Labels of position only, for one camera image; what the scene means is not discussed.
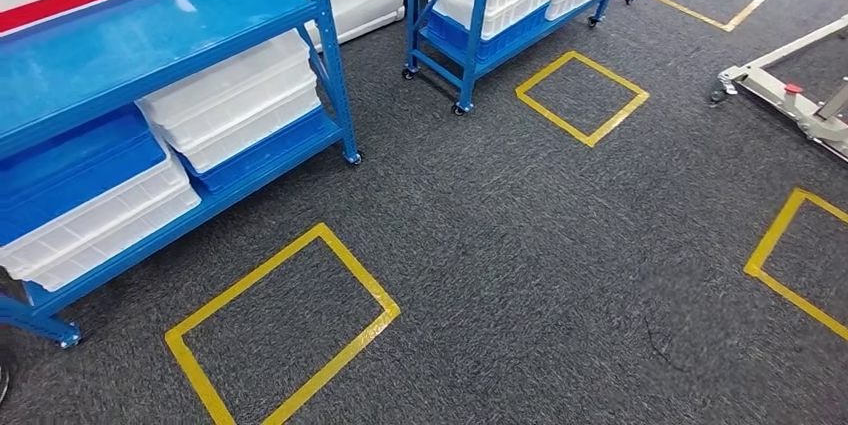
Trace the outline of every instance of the blue plastic crate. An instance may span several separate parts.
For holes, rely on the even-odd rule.
[[[162,162],[135,105],[0,160],[0,245]]]
[[[547,9],[548,4],[546,3],[493,38],[480,40],[480,46],[477,48],[477,61],[480,63],[486,62],[495,54],[521,41],[527,34],[533,33],[545,22],[545,11]],[[431,39],[437,39],[434,40],[436,45],[438,45],[438,40],[443,40],[450,47],[464,51],[468,44],[468,30],[456,20],[436,11],[430,13],[427,20],[427,31],[431,34]]]
[[[260,142],[203,173],[198,173],[182,155],[180,160],[188,173],[196,177],[210,193],[219,193],[244,182],[244,177],[268,166],[280,157],[301,146],[316,134],[324,132],[332,122],[324,107],[319,106],[297,120],[274,132]]]

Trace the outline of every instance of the shelf leg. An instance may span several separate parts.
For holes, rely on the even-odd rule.
[[[459,101],[454,106],[454,112],[463,114],[471,111],[471,95],[474,82],[477,81],[477,50],[480,48],[483,33],[483,18],[486,13],[487,0],[474,0],[471,12],[471,28],[468,31],[468,44],[465,49],[465,63],[462,70],[462,86],[459,89]]]
[[[55,340],[62,348],[76,345],[81,338],[76,324],[50,317],[37,317],[32,307],[5,295],[0,295],[0,323]]]
[[[324,49],[324,65],[327,71],[327,95],[333,102],[336,121],[342,129],[342,155],[350,163],[359,163],[362,157],[356,147],[356,137],[353,133],[353,118],[350,114],[350,102],[345,87],[344,71],[342,70],[339,39],[336,34],[336,24],[333,20],[333,7],[330,0],[314,0],[318,4],[318,33],[321,34],[321,44]]]
[[[406,69],[410,73],[418,71],[418,59],[413,52],[418,50],[419,35],[415,29],[421,13],[421,0],[406,0]]]

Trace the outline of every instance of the gray carpet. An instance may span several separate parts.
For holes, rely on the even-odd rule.
[[[19,365],[0,422],[210,423],[165,331],[326,222],[402,313],[291,423],[848,423],[848,343],[742,270],[794,187],[848,210],[848,168],[754,102],[705,101],[718,71],[845,0],[767,0],[732,33],[622,2],[483,79],[466,117],[432,73],[400,78],[403,25],[345,45],[362,166],[326,151],[81,300],[65,312],[87,337],[74,349],[4,330]],[[651,93],[593,149],[514,93],[569,50]],[[575,86],[591,73],[537,93],[591,128],[621,101]],[[848,320],[846,237],[804,208],[766,267]],[[187,343],[256,423],[376,313],[315,244]]]

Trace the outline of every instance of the red knob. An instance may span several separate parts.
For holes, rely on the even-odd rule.
[[[795,85],[794,83],[787,83],[786,86],[783,87],[783,89],[786,90],[786,93],[790,95],[797,95],[804,91],[803,88],[799,87],[798,85]]]

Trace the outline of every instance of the blue shelf board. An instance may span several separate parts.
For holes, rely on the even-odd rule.
[[[0,37],[0,157],[317,16],[311,0],[108,0]]]
[[[554,31],[556,31],[558,28],[563,26],[566,22],[569,22],[574,19],[574,17],[576,17],[577,15],[582,14],[593,5],[597,5],[600,1],[601,0],[591,0],[577,7],[576,9],[566,13],[565,15],[557,18],[556,20],[545,20],[544,22],[539,24],[539,26],[536,27],[532,32],[525,34],[521,40],[516,41],[512,46],[493,54],[488,60],[478,61],[475,78],[480,78],[483,75],[491,72],[492,70],[500,66],[502,63],[523,52],[539,40],[547,37]],[[421,29],[420,33],[421,37],[427,40],[430,45],[432,45],[436,50],[438,50],[439,52],[441,52],[442,54],[444,54],[445,56],[460,65],[465,64],[466,53],[464,49],[459,49],[445,42],[444,40],[433,36],[433,34],[428,33],[427,26],[424,26]]]
[[[201,198],[197,207],[68,285],[55,292],[48,292],[36,283],[23,282],[24,290],[33,307],[32,314],[38,317],[54,315],[236,202],[341,140],[342,129],[326,112],[322,111],[321,116],[324,121],[321,133],[305,140],[290,153],[279,157],[279,160],[272,161],[264,168],[254,170],[251,175],[244,177],[238,186],[215,194],[205,191],[202,187],[195,187]]]

